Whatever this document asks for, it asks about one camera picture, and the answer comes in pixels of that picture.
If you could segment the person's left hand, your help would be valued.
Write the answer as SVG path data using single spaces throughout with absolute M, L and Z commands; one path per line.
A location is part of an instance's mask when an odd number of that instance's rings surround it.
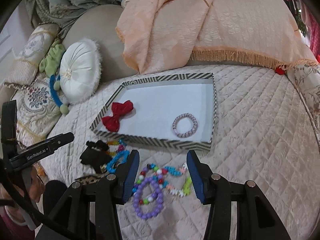
M 33 166 L 30 172 L 30 182 L 31 186 L 29 187 L 28 193 L 30 199 L 32 199 L 35 203 L 40 201 L 40 198 L 45 190 L 44 183 L 40 180 L 37 175 L 37 170 Z M 10 207 L 6 206 L 6 211 L 10 215 L 11 218 L 14 219 L 15 222 L 24 223 L 25 219 L 23 218 L 21 211 L 18 207 Z

